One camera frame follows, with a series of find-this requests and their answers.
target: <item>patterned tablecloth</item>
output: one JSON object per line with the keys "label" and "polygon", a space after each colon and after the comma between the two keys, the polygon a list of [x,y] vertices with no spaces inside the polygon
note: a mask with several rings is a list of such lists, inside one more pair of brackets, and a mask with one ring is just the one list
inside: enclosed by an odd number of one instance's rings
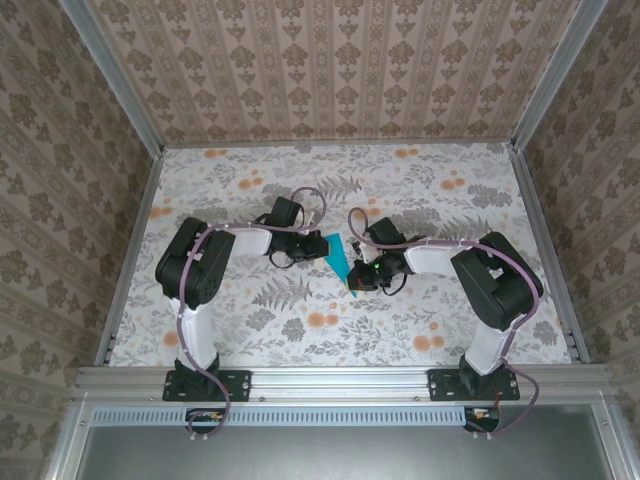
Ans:
{"label": "patterned tablecloth", "polygon": [[[371,221],[389,216],[407,237],[500,231],[548,290],[504,145],[168,150],[111,365],[171,365],[176,356],[175,318],[154,269],[184,218],[251,220],[304,185],[327,195],[322,232],[341,234],[350,264],[346,215],[358,205]],[[319,205],[311,195],[302,203],[307,212]],[[478,322],[454,278],[415,275],[394,297],[353,298],[324,259],[276,270],[266,257],[232,258],[211,311],[225,366],[456,364]],[[547,293],[509,356],[570,361]]]}

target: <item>black mounting bracket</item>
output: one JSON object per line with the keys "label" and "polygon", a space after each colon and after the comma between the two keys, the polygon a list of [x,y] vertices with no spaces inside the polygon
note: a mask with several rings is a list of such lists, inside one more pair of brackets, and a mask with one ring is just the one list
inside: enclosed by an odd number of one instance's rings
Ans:
{"label": "black mounting bracket", "polygon": [[461,378],[458,368],[433,368],[427,371],[429,396],[432,402],[495,401],[496,392],[500,401],[520,400],[520,389],[515,373],[498,368],[483,379],[481,388],[471,393]]}
{"label": "black mounting bracket", "polygon": [[[219,360],[207,370],[229,392],[232,402],[248,402],[251,394],[251,370],[219,370]],[[167,373],[162,392],[165,402],[224,402],[220,389],[207,377],[175,361],[175,370]]]}

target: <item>cable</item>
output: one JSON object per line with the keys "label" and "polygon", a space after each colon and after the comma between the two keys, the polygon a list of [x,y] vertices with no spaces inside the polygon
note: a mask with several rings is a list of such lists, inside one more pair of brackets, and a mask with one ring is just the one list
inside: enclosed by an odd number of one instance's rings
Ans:
{"label": "cable", "polygon": [[400,290],[402,290],[404,286],[407,284],[407,277],[408,275],[405,273],[404,277],[402,278],[402,283],[396,290],[393,291],[393,293],[387,293],[387,289],[384,286],[382,287],[382,291],[387,297],[393,297],[395,294],[399,293]]}
{"label": "cable", "polygon": [[302,205],[300,205],[300,211],[302,212],[302,223],[300,226],[304,227],[304,207]]}
{"label": "cable", "polygon": [[258,218],[256,218],[256,219],[254,220],[254,222],[255,222],[255,223],[260,223],[260,224],[261,224],[261,223],[262,223],[262,221],[263,221],[265,218],[267,218],[268,216],[269,216],[269,214],[268,214],[268,213],[263,213],[263,214],[262,214],[262,215],[260,215]]}
{"label": "cable", "polygon": [[[529,380],[533,384],[534,393],[533,393],[533,396],[531,397],[531,400],[529,401],[529,404],[526,406],[524,411],[520,414],[520,416],[516,420],[514,420],[512,423],[510,423],[506,427],[502,427],[502,428],[499,428],[498,430],[491,432],[491,435],[498,435],[500,433],[504,433],[510,430],[513,426],[522,422],[522,420],[524,420],[524,418],[529,414],[529,412],[535,405],[536,401],[538,400],[538,397],[540,395],[540,385],[538,385],[538,383],[530,375],[527,375],[526,373],[516,369],[515,367],[512,367],[505,357],[507,355],[507,352],[511,348],[511,344],[513,343],[513,340],[516,336],[516,331],[522,325],[524,325],[531,317],[533,317],[533,315],[535,315],[536,311],[538,310],[538,306],[540,305],[540,295],[538,294],[538,289],[536,288],[536,285],[533,283],[533,279],[529,276],[529,274],[527,274],[525,269],[522,268],[520,265],[518,265],[518,262],[513,260],[511,257],[509,257],[508,255],[505,255],[500,250],[496,250],[495,248],[489,247],[480,242],[472,242],[468,240],[460,240],[460,241],[438,240],[438,239],[431,240],[426,238],[426,239],[419,240],[417,242],[402,243],[398,245],[382,245],[382,244],[374,243],[370,239],[358,233],[354,228],[352,217],[355,212],[360,212],[360,214],[362,215],[362,218],[364,219],[364,231],[366,231],[367,228],[369,228],[369,218],[367,216],[367,212],[365,212],[360,207],[353,207],[351,210],[349,210],[349,213],[347,214],[347,222],[349,224],[349,230],[351,230],[351,233],[356,237],[357,240],[359,240],[360,242],[366,245],[375,247],[379,250],[385,250],[385,249],[393,250],[397,248],[421,247],[424,245],[434,245],[434,246],[442,246],[442,247],[465,246],[465,247],[478,248],[492,255],[495,255],[501,260],[504,260],[505,262],[507,262],[509,266],[511,266],[516,272],[518,272],[518,274],[520,274],[520,276],[524,279],[524,281],[527,282],[527,286],[529,287],[529,289],[531,290],[531,294],[533,295],[533,305],[531,307],[531,310],[529,310],[524,317],[522,317],[520,320],[517,320],[512,325],[511,331],[509,332],[509,336],[507,337],[507,340],[505,341],[502,351],[500,352],[500,359],[502,360],[505,368],[507,368],[508,370],[511,370],[514,374]],[[474,428],[477,427],[477,425],[474,425],[471,422],[469,422],[469,424]],[[484,431],[484,429],[480,427],[477,427],[477,429],[481,432]]]}
{"label": "cable", "polygon": [[498,391],[498,389],[495,389],[496,391],[496,403],[493,404],[493,408],[495,408],[498,411],[498,415],[500,415],[500,392]]}
{"label": "cable", "polygon": [[[193,431],[193,422],[195,422],[195,419],[198,417],[206,417],[209,416],[212,420],[216,420],[215,418],[213,418],[213,416],[219,416],[220,414],[218,412],[207,412],[207,411],[199,411],[199,412],[191,412],[191,415],[189,416],[189,421],[187,422],[187,430],[191,433],[191,440],[195,440],[197,433]],[[202,438],[204,440],[207,440],[207,438],[209,438],[209,435],[213,435],[213,431],[215,430],[215,427],[211,430],[209,430],[206,433],[201,434]]]}
{"label": "cable", "polygon": [[270,253],[270,254],[269,254],[269,261],[271,262],[271,265],[273,265],[273,266],[274,266],[274,267],[276,267],[276,268],[279,268],[280,270],[286,270],[287,268],[291,268],[291,267],[293,267],[296,263],[298,263],[298,262],[296,262],[295,260],[291,260],[291,263],[290,263],[289,265],[285,265],[284,267],[283,267],[283,266],[280,266],[280,265],[278,265],[276,262],[274,262],[274,261],[273,261],[273,253]]}
{"label": "cable", "polygon": [[[312,193],[315,193],[320,197],[320,200],[322,201],[322,213],[320,214],[320,218],[318,219],[318,221],[313,225],[309,225],[308,227],[304,227],[304,226],[272,227],[270,225],[261,225],[254,222],[209,225],[207,229],[204,232],[202,232],[200,237],[198,237],[198,239],[194,243],[193,248],[191,249],[191,252],[187,257],[187,261],[184,264],[184,269],[182,270],[182,275],[180,276],[180,284],[178,287],[178,299],[180,300],[180,308],[178,309],[178,315],[177,315],[178,319],[177,319],[177,325],[176,325],[176,329],[178,331],[178,338],[180,339],[180,347],[182,348],[185,357],[187,358],[189,363],[191,363],[193,368],[195,368],[195,370],[198,373],[200,373],[201,375],[204,375],[205,377],[213,381],[213,383],[215,383],[215,385],[222,392],[222,395],[224,396],[224,401],[225,401],[225,408],[224,408],[224,413],[222,415],[222,419],[220,420],[220,423],[218,423],[218,425],[216,425],[210,432],[208,432],[208,435],[215,435],[216,433],[218,433],[222,428],[222,426],[224,425],[224,422],[227,421],[227,418],[229,417],[229,410],[231,409],[231,398],[229,397],[229,392],[224,387],[222,382],[217,377],[207,372],[204,368],[198,365],[198,362],[196,362],[195,358],[193,358],[193,356],[189,352],[189,349],[187,348],[187,342],[184,339],[184,331],[182,329],[182,318],[184,317],[184,311],[187,307],[187,303],[185,300],[185,290],[186,290],[186,283],[187,283],[187,277],[189,275],[189,270],[191,269],[191,265],[193,264],[196,254],[200,251],[200,247],[202,246],[204,241],[207,239],[209,235],[211,235],[211,233],[217,230],[247,228],[247,226],[249,228],[260,228],[262,230],[273,230],[276,232],[302,232],[302,231],[316,230],[318,228],[318,224],[322,221],[322,219],[325,217],[327,213],[327,199],[320,190],[314,187],[298,188],[291,194],[291,199],[293,200],[293,197],[295,197],[296,194],[302,191],[310,191]],[[189,430],[189,433],[191,433],[192,438],[195,438],[196,432],[193,431],[192,423],[193,423],[192,421],[189,422],[187,429]]]}

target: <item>aluminum frame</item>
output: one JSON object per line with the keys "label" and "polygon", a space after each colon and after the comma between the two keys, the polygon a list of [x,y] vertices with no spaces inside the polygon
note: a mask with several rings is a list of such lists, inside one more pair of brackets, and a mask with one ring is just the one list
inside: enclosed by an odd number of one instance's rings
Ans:
{"label": "aluminum frame", "polygon": [[[254,408],[474,406],[491,402],[431,402],[424,367],[309,367],[250,368]],[[610,469],[616,480],[637,479],[638,463],[619,410],[612,405],[614,390],[604,365],[521,365],[540,384],[539,404],[591,405]],[[104,406],[164,408],[172,406],[220,407],[219,402],[162,401],[165,367],[89,367],[79,372],[71,407],[54,452],[48,480],[75,479],[90,429],[93,410]],[[533,388],[520,384],[529,402]],[[232,404],[235,406],[247,403]]]}
{"label": "aluminum frame", "polygon": [[588,0],[578,5],[513,132],[512,141],[516,147],[524,149],[531,140],[606,5],[607,0]]}
{"label": "aluminum frame", "polygon": [[185,150],[191,148],[242,148],[242,147],[319,147],[331,145],[429,145],[461,143],[508,143],[509,137],[477,137],[460,138],[338,138],[314,140],[270,140],[264,142],[207,142],[207,143],[167,143],[168,150]]}
{"label": "aluminum frame", "polygon": [[520,194],[522,195],[522,203],[529,217],[533,238],[538,246],[542,268],[549,282],[549,289],[553,292],[553,301],[556,311],[558,312],[558,317],[562,325],[571,331],[571,336],[575,342],[575,349],[578,352],[578,359],[583,363],[589,363],[591,358],[587,351],[587,344],[584,341],[576,312],[573,309],[567,284],[562,276],[560,262],[558,262],[556,251],[553,248],[551,235],[549,234],[547,223],[544,220],[542,207],[540,206],[540,201],[538,200],[524,153],[522,149],[512,148],[509,151],[509,156],[511,157],[513,171],[515,172]]}

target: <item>patterned wall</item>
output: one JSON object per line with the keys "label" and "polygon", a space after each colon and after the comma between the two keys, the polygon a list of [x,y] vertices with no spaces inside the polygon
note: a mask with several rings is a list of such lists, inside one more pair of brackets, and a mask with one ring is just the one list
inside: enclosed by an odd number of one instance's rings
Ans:
{"label": "patterned wall", "polygon": [[640,437],[640,2],[608,3],[525,153],[590,353]]}
{"label": "patterned wall", "polygon": [[1,478],[36,478],[55,446],[149,167],[58,3],[0,2]]}
{"label": "patterned wall", "polygon": [[510,136],[578,0],[90,0],[165,143]]}

